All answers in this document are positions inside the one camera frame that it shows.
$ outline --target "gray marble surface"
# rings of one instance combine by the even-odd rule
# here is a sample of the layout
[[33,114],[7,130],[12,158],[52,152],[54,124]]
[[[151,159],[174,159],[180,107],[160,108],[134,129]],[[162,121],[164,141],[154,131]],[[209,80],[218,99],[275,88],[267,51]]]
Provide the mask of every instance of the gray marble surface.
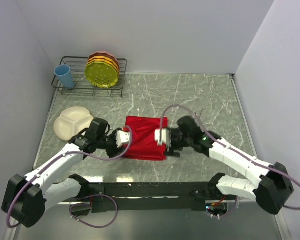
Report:
[[[54,133],[54,122],[67,108],[87,108],[94,117],[107,120],[112,129],[125,125],[126,116],[160,117],[171,104],[182,104],[202,116],[205,126],[235,147],[252,154],[243,117],[230,76],[204,74],[128,74],[123,98],[61,95],[53,103],[37,162],[39,167],[66,144]],[[176,127],[187,113],[181,109],[168,111],[168,122]],[[106,157],[97,150],[96,155]],[[59,181],[79,174],[90,182],[192,182],[209,181],[216,173],[240,177],[227,165],[185,148],[181,158],[164,161],[119,159],[105,162],[86,158],[72,167]]]

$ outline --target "red cloth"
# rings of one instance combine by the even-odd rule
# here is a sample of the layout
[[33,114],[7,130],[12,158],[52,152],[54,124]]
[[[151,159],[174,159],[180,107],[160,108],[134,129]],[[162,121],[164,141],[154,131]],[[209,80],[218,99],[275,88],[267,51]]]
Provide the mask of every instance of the red cloth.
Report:
[[[160,118],[127,116],[125,125],[132,129],[132,145],[124,155],[127,159],[163,161],[166,145],[155,141],[155,130],[160,128]],[[168,126],[168,118],[163,119],[163,127]]]

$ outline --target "wire dish rack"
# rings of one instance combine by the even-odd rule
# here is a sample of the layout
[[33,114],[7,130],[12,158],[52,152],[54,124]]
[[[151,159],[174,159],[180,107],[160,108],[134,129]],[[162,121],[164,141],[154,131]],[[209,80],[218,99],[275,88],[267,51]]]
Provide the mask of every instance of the wire dish rack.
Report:
[[126,81],[126,70],[128,61],[125,58],[117,59],[120,66],[119,80],[115,86],[110,88],[100,88],[92,85],[85,76],[85,68],[88,57],[64,56],[60,65],[68,65],[71,68],[74,88],[63,87],[59,79],[54,76],[51,85],[62,95],[88,95],[98,97],[119,97],[122,98]]

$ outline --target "blue cup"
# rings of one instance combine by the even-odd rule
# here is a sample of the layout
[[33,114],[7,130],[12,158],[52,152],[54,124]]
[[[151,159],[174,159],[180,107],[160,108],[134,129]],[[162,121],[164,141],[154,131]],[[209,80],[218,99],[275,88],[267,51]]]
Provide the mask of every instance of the blue cup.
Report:
[[73,89],[75,81],[68,65],[60,65],[54,69],[54,74],[65,88]]

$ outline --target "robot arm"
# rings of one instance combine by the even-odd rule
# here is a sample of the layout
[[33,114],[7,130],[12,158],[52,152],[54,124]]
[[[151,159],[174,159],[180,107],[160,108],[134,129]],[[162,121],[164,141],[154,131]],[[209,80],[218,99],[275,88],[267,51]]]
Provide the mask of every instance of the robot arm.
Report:
[[[178,128],[155,131],[155,140],[158,144],[166,144],[167,155],[177,155],[174,151],[181,151],[184,147],[192,147],[196,152],[220,161],[247,179],[234,178],[224,173],[216,174],[208,183],[208,195],[218,199],[220,196],[233,195],[251,200],[256,200],[259,206],[271,214],[277,214],[288,200],[294,189],[291,181],[269,170],[255,166],[242,156],[233,153],[228,147],[223,147],[210,139],[200,130],[196,122],[190,116],[185,116],[177,121]],[[27,188],[11,211],[11,217],[29,228],[36,224],[45,211],[52,206],[71,198],[84,198],[89,194],[89,182],[81,176],[72,175],[64,182],[54,184],[66,171],[75,164],[83,161],[96,149],[103,149],[109,157],[115,157],[123,153],[125,145],[131,142],[129,133],[117,129],[108,135],[107,121],[95,118],[88,129],[84,129],[74,136],[65,147],[51,158],[43,166],[28,173],[24,177],[15,175],[7,185],[2,210],[8,213],[16,195],[27,184]],[[210,132],[214,138],[231,146],[219,135]],[[270,163],[253,159],[263,166],[278,169],[287,173],[286,168],[276,163]]]
[[[218,173],[211,179],[210,184],[216,188],[215,190],[219,192],[219,195],[235,195],[255,200],[266,212],[274,215],[279,213],[294,192],[291,181],[280,174],[258,167],[253,162],[288,174],[285,166],[278,162],[272,165],[252,157],[210,131],[209,133],[226,147],[222,146],[202,132],[190,116],[179,119],[177,124],[179,128],[163,129],[161,138],[160,130],[157,129],[155,132],[155,139],[158,144],[164,143],[167,145],[168,155],[174,156],[176,154],[174,151],[181,151],[184,147],[192,147],[196,152],[226,164],[247,179]],[[235,153],[230,147],[248,157],[251,161]]]
[[124,151],[123,145],[130,142],[129,133],[117,129],[107,135],[107,128],[109,128],[107,121],[95,118],[89,128],[74,136],[44,165],[24,177],[13,176],[6,188],[2,210],[8,213],[18,192],[34,177],[35,180],[22,193],[22,197],[17,200],[11,212],[11,217],[27,228],[36,224],[45,211],[56,204],[71,198],[86,197],[89,182],[79,175],[74,174],[59,184],[54,183],[72,166],[82,162],[87,154],[94,153],[96,149],[105,150],[110,157],[117,156]]

